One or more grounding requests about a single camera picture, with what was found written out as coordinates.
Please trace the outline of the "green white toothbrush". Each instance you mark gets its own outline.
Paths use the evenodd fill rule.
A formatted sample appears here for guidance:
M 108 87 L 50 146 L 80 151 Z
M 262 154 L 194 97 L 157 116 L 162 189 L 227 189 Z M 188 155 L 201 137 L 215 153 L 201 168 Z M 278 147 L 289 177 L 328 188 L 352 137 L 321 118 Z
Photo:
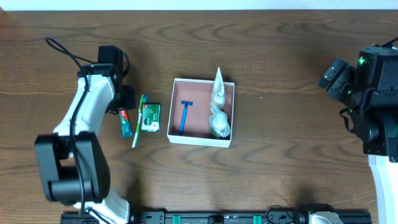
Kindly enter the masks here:
M 148 95 L 142 95 L 139 102 L 139 109 L 138 109 L 138 119 L 137 119 L 137 126 L 134 135 L 134 139 L 132 142 L 132 148 L 135 148 L 139 138 L 139 131 L 141 130 L 141 123 L 142 123 L 142 107 L 143 104 L 147 102 Z

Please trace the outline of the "green soap packet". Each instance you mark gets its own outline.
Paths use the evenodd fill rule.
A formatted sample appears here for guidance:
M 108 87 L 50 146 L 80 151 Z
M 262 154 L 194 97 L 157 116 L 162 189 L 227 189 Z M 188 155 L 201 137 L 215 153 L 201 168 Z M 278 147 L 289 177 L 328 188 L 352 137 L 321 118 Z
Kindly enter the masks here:
M 143 104 L 141 123 L 141 130 L 143 132 L 160 131 L 160 112 L 160 104 Z

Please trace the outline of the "red green toothpaste tube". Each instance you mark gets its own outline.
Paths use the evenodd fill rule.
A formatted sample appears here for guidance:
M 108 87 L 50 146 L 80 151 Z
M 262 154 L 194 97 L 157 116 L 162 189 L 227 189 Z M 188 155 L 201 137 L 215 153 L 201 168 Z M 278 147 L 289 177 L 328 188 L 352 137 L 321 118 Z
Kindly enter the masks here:
M 119 117 L 121 121 L 121 130 L 122 130 L 122 137 L 123 138 L 130 138 L 133 137 L 134 133 L 131 128 L 129 116 L 126 110 L 119 111 Z

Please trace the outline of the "blue disposable razor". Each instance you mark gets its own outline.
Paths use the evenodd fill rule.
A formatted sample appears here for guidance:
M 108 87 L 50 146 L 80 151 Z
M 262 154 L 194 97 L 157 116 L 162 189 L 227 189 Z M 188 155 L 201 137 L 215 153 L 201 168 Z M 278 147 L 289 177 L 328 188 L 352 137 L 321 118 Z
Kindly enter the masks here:
M 193 102 L 182 100 L 182 101 L 181 101 L 181 104 L 184 105 L 184 108 L 183 108 L 182 120 L 181 120 L 180 128 L 179 128 L 179 134 L 180 134 L 180 135 L 182 135 L 183 132 L 184 132 L 185 121 L 186 121 L 186 118 L 187 118 L 188 107 L 189 107 L 189 106 L 192 106 L 192 105 L 193 105 Z

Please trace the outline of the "white leaf-print tube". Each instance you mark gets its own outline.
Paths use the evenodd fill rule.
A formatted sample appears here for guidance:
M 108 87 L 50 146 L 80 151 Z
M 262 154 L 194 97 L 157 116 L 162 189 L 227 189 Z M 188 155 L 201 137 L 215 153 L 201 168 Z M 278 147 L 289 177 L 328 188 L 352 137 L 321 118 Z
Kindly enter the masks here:
M 219 110 L 223 110 L 225 102 L 226 102 L 226 92 L 224 88 L 224 82 L 221 70 L 220 67 L 218 67 L 211 94 L 211 105 Z

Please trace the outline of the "clear pump spray bottle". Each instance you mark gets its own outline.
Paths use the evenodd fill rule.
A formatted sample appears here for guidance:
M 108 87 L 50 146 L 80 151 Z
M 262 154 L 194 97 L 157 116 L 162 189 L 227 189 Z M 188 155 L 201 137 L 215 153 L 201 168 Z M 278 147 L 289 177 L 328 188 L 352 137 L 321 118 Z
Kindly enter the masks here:
M 219 110 L 215 106 L 210 108 L 211 116 L 209 117 L 210 133 L 215 138 L 227 138 L 231 134 L 231 127 L 228 123 L 226 113 Z

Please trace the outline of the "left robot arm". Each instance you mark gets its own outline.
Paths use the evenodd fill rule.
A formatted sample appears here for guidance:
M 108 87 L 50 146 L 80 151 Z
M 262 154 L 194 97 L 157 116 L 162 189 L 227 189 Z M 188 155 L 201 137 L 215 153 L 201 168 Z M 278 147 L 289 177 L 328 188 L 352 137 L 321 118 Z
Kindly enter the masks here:
M 106 113 L 136 107 L 134 90 L 123 85 L 127 54 L 113 45 L 99 47 L 95 63 L 77 73 L 75 97 L 51 134 L 41 134 L 34 149 L 47 200 L 73 205 L 81 217 L 65 223 L 129 223 L 130 204 L 111 190 L 111 174 L 98 141 Z

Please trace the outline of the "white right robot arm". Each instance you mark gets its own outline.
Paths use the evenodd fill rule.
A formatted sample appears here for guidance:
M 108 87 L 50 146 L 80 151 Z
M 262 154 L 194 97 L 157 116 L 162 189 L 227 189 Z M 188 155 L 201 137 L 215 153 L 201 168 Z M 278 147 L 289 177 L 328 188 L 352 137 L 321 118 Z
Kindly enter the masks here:
M 336 59 L 318 86 L 344 104 L 346 130 L 363 142 L 377 196 L 380 223 L 397 223 L 397 48 L 360 50 L 357 65 Z

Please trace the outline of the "white box pink interior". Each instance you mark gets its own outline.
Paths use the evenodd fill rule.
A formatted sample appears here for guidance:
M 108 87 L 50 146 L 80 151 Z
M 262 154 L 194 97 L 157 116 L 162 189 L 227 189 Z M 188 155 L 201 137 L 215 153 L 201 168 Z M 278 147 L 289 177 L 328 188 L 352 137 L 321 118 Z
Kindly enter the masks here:
M 170 103 L 167 137 L 171 143 L 197 146 L 229 147 L 232 136 L 217 139 L 210 133 L 210 104 L 214 81 L 176 78 Z M 185 106 L 181 101 L 191 101 L 187 109 L 184 131 L 179 133 Z

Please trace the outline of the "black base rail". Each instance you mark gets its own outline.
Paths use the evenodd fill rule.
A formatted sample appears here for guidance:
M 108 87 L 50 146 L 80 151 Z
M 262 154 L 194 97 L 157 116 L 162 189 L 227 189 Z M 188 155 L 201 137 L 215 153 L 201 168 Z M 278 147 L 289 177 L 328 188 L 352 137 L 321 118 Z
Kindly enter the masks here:
M 371 224 L 365 210 L 335 210 L 327 204 L 306 208 L 284 208 L 273 205 L 255 212 L 168 212 L 165 210 L 131 213 L 127 223 L 133 224 L 266 224 L 266 223 L 349 223 Z

